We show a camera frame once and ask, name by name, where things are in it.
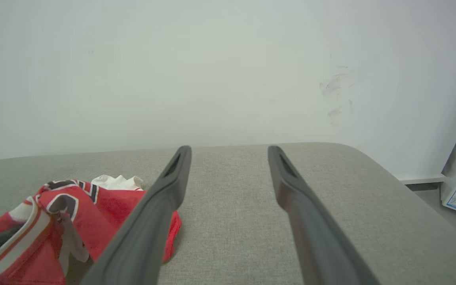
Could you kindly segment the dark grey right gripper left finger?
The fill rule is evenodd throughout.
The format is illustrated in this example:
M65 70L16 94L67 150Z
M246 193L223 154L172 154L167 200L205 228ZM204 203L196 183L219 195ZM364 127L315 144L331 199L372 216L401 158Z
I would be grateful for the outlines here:
M171 218L184 200L191 162L191 147L181 146L84 276L83 285L157 284Z

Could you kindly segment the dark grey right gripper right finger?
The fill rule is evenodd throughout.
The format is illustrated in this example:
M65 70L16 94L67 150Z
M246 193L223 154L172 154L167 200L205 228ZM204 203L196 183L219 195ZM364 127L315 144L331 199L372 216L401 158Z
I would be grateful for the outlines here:
M279 146L268 147L275 198L289 217L306 285L380 282Z

